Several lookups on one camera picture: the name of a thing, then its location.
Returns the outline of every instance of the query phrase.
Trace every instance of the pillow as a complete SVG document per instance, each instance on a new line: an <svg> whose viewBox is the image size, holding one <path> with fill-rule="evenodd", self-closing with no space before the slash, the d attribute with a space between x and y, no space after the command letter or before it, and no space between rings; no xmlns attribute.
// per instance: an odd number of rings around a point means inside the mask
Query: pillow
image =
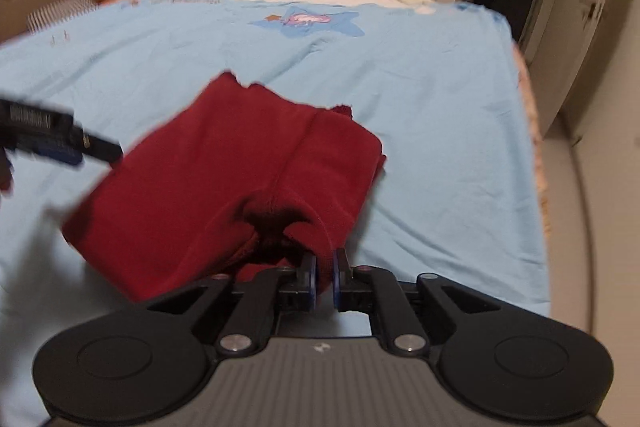
<svg viewBox="0 0 640 427"><path fill-rule="evenodd" d="M43 30L57 22L91 12L98 5L93 0L59 0L46 4L27 15L27 28L31 33Z"/></svg>

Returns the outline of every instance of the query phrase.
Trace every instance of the red cloth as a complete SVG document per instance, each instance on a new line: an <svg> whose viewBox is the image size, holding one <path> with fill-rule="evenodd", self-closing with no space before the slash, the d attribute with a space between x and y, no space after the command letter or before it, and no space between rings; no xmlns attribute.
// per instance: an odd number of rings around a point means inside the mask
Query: red cloth
<svg viewBox="0 0 640 427"><path fill-rule="evenodd" d="M133 300L294 266L291 245L318 256L325 288L384 159L348 107L292 103L223 73L115 166L63 234Z"/></svg>

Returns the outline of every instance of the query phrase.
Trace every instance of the light blue bedsheet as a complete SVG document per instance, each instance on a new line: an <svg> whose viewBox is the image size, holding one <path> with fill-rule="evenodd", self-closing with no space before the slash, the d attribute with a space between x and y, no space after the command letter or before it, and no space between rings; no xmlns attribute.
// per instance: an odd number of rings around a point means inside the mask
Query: light blue bedsheet
<svg viewBox="0 0 640 427"><path fill-rule="evenodd" d="M388 160L348 244L352 264L401 280L436 272L548 312L532 146L495 13L420 0L127 0L2 46L0 92L73 108L129 148L225 69L297 102L351 105L382 140ZM124 300L58 229L106 167L13 161L15 194L0 204L0 425L30 427L46 416L31 383L38 347ZM364 331L364 316L324 306L303 331Z"/></svg>

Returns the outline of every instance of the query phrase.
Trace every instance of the black handheld device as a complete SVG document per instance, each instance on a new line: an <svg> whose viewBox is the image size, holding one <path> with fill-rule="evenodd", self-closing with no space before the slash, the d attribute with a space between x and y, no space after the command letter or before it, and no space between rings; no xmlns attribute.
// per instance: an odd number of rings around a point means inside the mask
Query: black handheld device
<svg viewBox="0 0 640 427"><path fill-rule="evenodd" d="M86 133L72 113L5 98L0 98L0 147L74 166L84 155L110 164L122 157L119 144Z"/></svg>
<svg viewBox="0 0 640 427"><path fill-rule="evenodd" d="M213 276L63 331L33 363L50 427L602 427L606 349L436 274L334 261L371 337L279 336L315 302L315 258Z"/></svg>

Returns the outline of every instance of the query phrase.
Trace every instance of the gray ribbed surface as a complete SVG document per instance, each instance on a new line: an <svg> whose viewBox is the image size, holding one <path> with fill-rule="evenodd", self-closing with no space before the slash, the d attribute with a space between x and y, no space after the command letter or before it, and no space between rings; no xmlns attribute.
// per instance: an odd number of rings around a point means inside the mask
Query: gray ribbed surface
<svg viewBox="0 0 640 427"><path fill-rule="evenodd" d="M55 422L52 427L70 427ZM456 402L428 365L375 339L271 339L226 360L190 404L145 427L489 427ZM567 427L595 427L583 419Z"/></svg>
<svg viewBox="0 0 640 427"><path fill-rule="evenodd" d="M93 0L60 0L34 10L27 16L27 28L35 33L98 8Z"/></svg>

